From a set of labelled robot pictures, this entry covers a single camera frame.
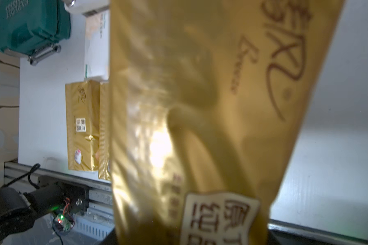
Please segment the white tissue pack left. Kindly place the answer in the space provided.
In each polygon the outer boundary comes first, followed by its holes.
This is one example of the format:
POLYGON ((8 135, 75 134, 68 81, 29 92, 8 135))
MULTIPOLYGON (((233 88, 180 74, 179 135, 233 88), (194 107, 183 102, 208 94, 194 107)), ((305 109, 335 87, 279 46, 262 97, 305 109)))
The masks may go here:
POLYGON ((109 80, 110 11, 87 17, 85 22, 84 77, 109 80))

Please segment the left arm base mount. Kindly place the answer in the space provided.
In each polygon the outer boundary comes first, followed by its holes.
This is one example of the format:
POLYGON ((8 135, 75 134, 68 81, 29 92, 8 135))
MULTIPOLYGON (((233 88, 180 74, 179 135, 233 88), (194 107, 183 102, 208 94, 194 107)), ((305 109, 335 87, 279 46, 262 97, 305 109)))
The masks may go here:
POLYGON ((70 211, 72 213, 86 212, 89 207, 89 187, 74 181, 62 180, 52 176, 38 177, 39 187, 59 185, 63 190, 63 197, 70 200, 70 211))

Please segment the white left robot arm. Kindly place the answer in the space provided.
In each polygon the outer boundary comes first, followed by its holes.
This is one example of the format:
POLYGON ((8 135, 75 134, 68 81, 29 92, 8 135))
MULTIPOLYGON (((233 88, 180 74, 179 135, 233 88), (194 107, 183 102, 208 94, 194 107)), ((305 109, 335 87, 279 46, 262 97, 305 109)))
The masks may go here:
POLYGON ((57 183, 24 194, 11 187, 0 188, 0 243, 9 235, 30 230, 37 219, 63 202, 64 188, 57 183))

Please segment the small circuit board left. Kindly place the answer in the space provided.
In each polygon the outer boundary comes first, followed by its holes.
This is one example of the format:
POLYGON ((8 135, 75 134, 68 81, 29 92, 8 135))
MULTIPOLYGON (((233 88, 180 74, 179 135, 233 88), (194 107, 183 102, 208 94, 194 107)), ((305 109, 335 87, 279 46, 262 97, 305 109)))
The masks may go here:
POLYGON ((73 223, 62 213, 54 213, 52 226, 54 232, 58 233, 59 235, 64 235, 72 230, 73 223))

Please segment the green plastic container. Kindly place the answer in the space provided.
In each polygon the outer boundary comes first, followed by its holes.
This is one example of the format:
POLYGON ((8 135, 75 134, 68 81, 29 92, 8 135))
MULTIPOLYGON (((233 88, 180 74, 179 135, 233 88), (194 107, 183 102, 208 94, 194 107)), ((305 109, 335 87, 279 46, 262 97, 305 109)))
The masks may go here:
POLYGON ((44 39, 32 34, 31 21, 37 19, 35 0, 0 1, 0 51, 32 55, 44 39))

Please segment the gold tissue pack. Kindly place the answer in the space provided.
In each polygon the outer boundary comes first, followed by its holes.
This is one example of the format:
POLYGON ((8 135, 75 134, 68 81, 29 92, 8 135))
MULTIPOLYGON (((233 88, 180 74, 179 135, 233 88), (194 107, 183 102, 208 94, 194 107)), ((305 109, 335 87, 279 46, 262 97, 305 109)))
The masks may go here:
POLYGON ((93 80, 65 85, 69 170, 98 170, 100 88, 101 83, 93 80))
POLYGON ((112 1, 120 245, 265 245, 344 1, 112 1))
POLYGON ((99 170, 98 178, 111 181, 110 153, 109 153, 109 83, 102 82, 100 86, 100 141, 99 141, 99 170))

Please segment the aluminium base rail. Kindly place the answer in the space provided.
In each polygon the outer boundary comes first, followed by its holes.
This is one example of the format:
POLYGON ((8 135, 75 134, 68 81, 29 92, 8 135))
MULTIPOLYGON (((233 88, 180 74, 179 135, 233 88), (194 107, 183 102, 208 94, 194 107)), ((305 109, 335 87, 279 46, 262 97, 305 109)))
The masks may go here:
MULTIPOLYGON (((112 221, 111 184, 46 169, 31 179, 45 175, 85 185, 88 210, 112 221)), ((272 206, 268 228, 282 245, 368 245, 368 204, 319 195, 300 201, 282 188, 272 206)))

